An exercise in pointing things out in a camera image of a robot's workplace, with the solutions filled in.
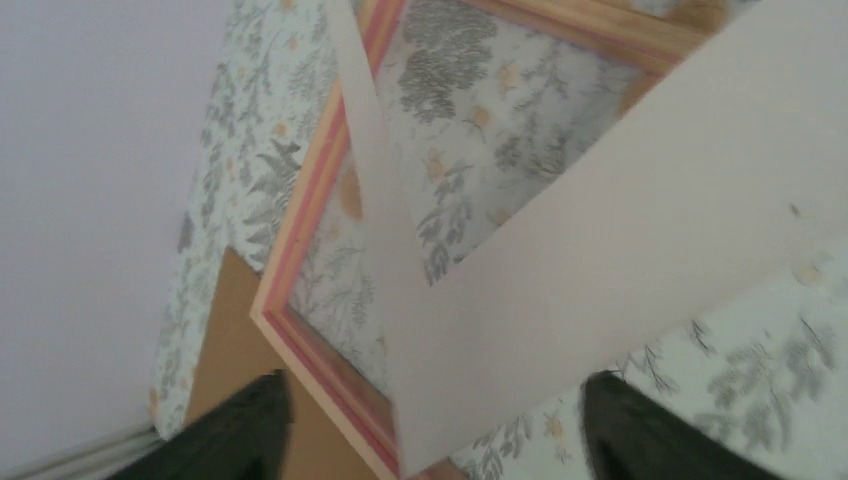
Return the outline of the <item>white mat board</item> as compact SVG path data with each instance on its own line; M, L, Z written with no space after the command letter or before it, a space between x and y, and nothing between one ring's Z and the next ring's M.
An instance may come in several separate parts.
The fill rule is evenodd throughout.
M750 7L434 282L356 20L325 11L402 478L568 387L581 409L591 375L847 247L843 1Z

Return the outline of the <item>pink photo frame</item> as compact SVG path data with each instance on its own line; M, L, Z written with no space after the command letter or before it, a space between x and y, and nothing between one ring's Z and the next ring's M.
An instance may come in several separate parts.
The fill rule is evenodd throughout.
M370 1L366 52L401 159L426 277L440 279L570 166L673 65L494 1ZM340 92L307 153L253 316L376 476L397 474L379 387L364 214Z

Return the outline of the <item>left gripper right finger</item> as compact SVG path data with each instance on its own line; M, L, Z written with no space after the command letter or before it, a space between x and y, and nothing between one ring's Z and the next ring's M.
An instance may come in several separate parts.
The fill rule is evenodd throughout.
M585 456L594 479L767 479L778 476L733 453L611 371L581 387Z

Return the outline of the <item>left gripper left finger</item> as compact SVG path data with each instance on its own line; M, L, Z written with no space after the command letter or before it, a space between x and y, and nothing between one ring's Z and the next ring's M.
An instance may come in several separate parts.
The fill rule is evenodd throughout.
M286 376L273 370L110 478L278 479L292 414Z

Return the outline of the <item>brown cardboard backing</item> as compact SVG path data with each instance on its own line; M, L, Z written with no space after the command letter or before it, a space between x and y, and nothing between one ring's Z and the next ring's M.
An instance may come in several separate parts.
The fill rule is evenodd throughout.
M206 333L194 368L188 425L256 377L288 370L250 318L259 276L231 248L224 250ZM286 372L293 403L281 479L373 479L375 474L316 403Z

